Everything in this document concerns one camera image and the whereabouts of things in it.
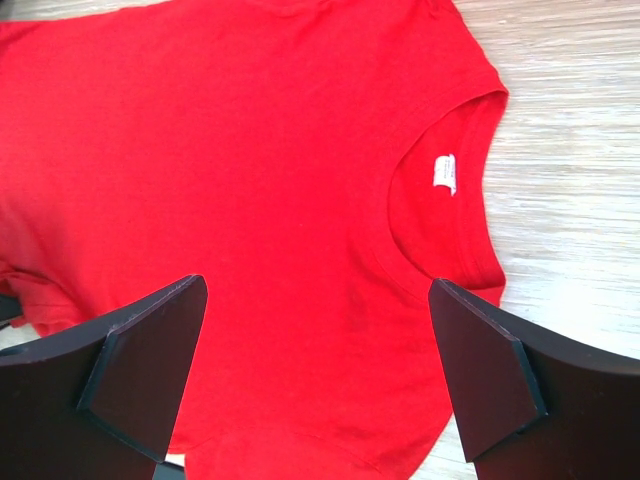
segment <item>light wood surface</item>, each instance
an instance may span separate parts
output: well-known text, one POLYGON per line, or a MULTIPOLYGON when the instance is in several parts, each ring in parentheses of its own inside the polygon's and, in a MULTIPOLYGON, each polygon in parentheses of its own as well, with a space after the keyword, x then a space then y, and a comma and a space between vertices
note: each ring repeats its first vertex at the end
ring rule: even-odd
MULTIPOLYGON (((9 0, 0 18, 149 3, 9 0)), ((512 94, 485 175, 489 227, 508 278, 503 307, 640 358, 640 2, 456 4, 512 94)), ((30 338, 28 329, 5 332, 0 348, 30 338)), ((453 423, 414 476, 475 478, 453 423)))

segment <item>tabletop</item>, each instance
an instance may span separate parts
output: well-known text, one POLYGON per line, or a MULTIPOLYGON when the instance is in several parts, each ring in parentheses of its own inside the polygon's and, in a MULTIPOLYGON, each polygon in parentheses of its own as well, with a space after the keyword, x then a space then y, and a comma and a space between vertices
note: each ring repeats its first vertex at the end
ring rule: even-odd
MULTIPOLYGON (((0 19, 150 3, 5 0, 0 19)), ((640 3, 455 3, 511 92, 484 179, 508 279, 503 308, 640 358, 640 3)), ((32 338, 28 328, 8 329, 0 348, 32 338)), ((453 420, 413 478, 476 478, 453 420)))

